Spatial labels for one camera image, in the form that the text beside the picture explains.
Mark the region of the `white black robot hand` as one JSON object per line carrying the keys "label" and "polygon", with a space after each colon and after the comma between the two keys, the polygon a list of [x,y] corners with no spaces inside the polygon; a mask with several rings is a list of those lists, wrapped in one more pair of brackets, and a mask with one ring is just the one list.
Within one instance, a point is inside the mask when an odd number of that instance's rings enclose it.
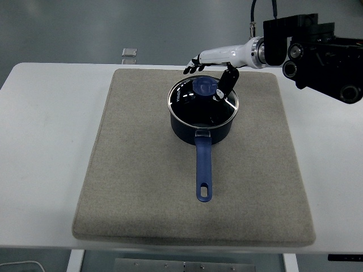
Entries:
{"label": "white black robot hand", "polygon": [[202,71],[207,66],[222,65],[227,70],[221,77],[213,100],[223,100],[234,88],[238,80],[237,68],[251,67],[261,69],[266,67],[264,57],[264,38],[253,37],[243,45],[224,46],[220,48],[205,50],[192,58],[185,67],[184,74],[193,74]]}

